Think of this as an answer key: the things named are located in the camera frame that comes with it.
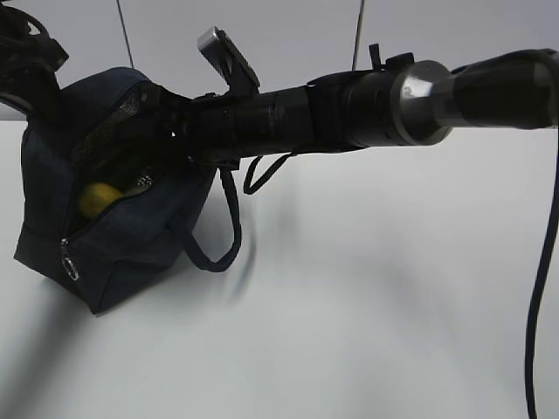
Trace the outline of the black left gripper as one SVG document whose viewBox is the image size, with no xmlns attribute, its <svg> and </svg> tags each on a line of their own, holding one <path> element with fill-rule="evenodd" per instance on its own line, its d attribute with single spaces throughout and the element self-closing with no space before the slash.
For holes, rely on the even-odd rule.
<svg viewBox="0 0 559 419">
<path fill-rule="evenodd" d="M 53 72 L 39 66 L 1 73 L 1 102 L 27 117 L 61 120 L 61 91 Z"/>
</svg>

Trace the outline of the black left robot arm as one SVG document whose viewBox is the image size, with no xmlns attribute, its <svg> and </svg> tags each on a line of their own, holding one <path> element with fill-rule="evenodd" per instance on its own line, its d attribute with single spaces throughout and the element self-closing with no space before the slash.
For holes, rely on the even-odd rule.
<svg viewBox="0 0 559 419">
<path fill-rule="evenodd" d="M 1 103 L 58 125 L 65 104 L 56 71 L 69 59 L 35 17 L 1 2 Z"/>
</svg>

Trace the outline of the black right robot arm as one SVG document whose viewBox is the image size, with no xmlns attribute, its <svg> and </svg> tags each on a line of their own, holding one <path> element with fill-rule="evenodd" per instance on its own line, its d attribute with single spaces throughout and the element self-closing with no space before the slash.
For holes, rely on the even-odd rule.
<svg viewBox="0 0 559 419">
<path fill-rule="evenodd" d="M 260 93 L 238 52 L 204 56 L 229 92 L 188 100 L 163 90 L 155 130 L 183 158 L 223 163 L 264 155 L 337 154 L 373 147 L 425 147 L 455 127 L 535 130 L 558 124 L 558 53 L 510 52 L 449 70 L 411 53 L 365 71 Z"/>
</svg>

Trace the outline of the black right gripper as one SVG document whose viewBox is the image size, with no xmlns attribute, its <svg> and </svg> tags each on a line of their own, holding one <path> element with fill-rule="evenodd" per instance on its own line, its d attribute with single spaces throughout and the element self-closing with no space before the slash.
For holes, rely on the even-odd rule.
<svg viewBox="0 0 559 419">
<path fill-rule="evenodd" d="M 191 100 L 152 85 L 149 90 L 149 113 L 155 118 L 155 131 L 164 139 L 162 151 L 175 164 L 195 163 L 208 167 L 235 168 L 235 157 L 218 156 L 204 139 L 215 122 L 203 123 L 199 105 L 212 101 L 215 95 Z"/>
</svg>

